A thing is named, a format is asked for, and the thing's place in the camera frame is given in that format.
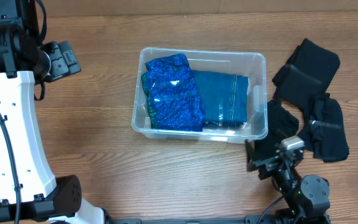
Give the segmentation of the small black garment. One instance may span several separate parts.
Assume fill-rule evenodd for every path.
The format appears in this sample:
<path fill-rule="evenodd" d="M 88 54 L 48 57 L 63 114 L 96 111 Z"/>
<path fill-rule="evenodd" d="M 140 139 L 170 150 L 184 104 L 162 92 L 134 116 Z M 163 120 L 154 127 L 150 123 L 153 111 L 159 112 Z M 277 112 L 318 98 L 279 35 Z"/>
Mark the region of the small black garment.
<path fill-rule="evenodd" d="M 267 103 L 268 133 L 265 138 L 254 142 L 257 158 L 265 160 L 276 155 L 282 140 L 298 132 L 299 120 L 282 107 L 281 100 Z"/>

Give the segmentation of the blue denim jeans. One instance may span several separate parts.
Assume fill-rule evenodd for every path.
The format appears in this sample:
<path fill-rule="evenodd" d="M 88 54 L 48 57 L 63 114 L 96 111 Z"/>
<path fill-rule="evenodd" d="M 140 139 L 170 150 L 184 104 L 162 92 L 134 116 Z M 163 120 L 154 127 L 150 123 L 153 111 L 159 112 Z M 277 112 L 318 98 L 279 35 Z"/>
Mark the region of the blue denim jeans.
<path fill-rule="evenodd" d="M 206 127 L 239 127 L 247 122 L 247 76 L 193 71 Z"/>

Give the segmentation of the sparkly blue sequin garment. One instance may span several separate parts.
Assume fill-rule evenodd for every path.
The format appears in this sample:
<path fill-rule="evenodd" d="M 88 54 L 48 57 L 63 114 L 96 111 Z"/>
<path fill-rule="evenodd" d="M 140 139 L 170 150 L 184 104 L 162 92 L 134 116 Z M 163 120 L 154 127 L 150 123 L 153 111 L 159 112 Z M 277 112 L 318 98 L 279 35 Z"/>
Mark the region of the sparkly blue sequin garment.
<path fill-rule="evenodd" d="M 151 128 L 201 132 L 204 107 L 184 54 L 155 58 L 141 75 Z"/>

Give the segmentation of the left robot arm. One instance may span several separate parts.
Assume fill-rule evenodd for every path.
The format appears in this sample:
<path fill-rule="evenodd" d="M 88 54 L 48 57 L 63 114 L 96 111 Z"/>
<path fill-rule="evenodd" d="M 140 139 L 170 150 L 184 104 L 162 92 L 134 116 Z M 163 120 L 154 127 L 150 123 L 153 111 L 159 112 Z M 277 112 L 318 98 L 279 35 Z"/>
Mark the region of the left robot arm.
<path fill-rule="evenodd" d="M 44 96 L 35 87 L 81 68 L 69 42 L 45 42 L 43 8 L 41 0 L 0 0 L 0 223 L 108 224 L 77 176 L 56 177 L 44 153 L 35 112 Z"/>

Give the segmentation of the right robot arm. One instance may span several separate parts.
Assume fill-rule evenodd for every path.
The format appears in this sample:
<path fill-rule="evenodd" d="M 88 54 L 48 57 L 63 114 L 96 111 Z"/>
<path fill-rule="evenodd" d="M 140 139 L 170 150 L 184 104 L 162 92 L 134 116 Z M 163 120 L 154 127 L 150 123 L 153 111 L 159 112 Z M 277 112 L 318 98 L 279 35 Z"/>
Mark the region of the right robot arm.
<path fill-rule="evenodd" d="M 301 177 L 296 166 L 303 160 L 305 144 L 298 136 L 281 141 L 275 155 L 259 159 L 250 141 L 245 142 L 247 171 L 271 179 L 282 195 L 261 215 L 247 215 L 245 223 L 330 223 L 329 182 L 318 175 Z"/>

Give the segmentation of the crumpled black taped garment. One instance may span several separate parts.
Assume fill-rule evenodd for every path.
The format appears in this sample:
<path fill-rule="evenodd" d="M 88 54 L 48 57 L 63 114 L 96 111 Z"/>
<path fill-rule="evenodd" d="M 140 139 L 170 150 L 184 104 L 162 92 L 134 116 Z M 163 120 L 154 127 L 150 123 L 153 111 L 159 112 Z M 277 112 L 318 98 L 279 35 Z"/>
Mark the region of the crumpled black taped garment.
<path fill-rule="evenodd" d="M 315 159 L 323 162 L 344 161 L 349 146 L 344 130 L 343 113 L 337 100 L 329 93 L 310 98 L 303 112 L 304 125 L 298 136 Z"/>

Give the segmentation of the clear plastic storage bin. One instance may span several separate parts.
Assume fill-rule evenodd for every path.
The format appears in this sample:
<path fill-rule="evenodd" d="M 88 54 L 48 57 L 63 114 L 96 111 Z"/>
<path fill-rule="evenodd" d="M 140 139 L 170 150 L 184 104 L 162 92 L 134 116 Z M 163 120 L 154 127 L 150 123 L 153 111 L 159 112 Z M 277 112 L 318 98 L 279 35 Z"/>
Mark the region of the clear plastic storage bin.
<path fill-rule="evenodd" d="M 202 132 L 152 129 L 147 111 L 141 75 L 147 71 L 145 63 L 174 54 L 186 55 L 194 70 L 242 75 L 248 78 L 247 122 L 239 128 L 204 128 Z M 132 128 L 152 139 L 193 139 L 243 144 L 245 140 L 263 139 L 268 133 L 266 59 L 257 52 L 223 52 L 188 49 L 146 47 L 139 55 L 135 88 Z"/>

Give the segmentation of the large folded black garment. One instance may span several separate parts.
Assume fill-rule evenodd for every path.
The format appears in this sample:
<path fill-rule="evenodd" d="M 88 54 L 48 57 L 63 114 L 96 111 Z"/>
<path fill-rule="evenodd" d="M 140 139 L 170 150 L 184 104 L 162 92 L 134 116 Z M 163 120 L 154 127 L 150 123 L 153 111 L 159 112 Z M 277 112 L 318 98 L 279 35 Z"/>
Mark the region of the large folded black garment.
<path fill-rule="evenodd" d="M 338 54 L 304 39 L 273 77 L 273 96 L 305 110 L 312 97 L 326 92 L 340 64 Z"/>

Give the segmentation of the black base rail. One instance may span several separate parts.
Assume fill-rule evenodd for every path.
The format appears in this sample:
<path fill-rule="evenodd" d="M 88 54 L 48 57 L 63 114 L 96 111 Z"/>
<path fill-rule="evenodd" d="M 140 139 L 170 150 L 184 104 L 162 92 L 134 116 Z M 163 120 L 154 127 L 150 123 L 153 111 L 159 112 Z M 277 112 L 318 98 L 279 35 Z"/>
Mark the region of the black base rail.
<path fill-rule="evenodd" d="M 259 215 L 247 215 L 244 218 L 205 218 L 205 219 L 165 219 L 165 220 L 141 220 L 138 218 L 131 219 L 112 219 L 109 224 L 256 224 Z"/>

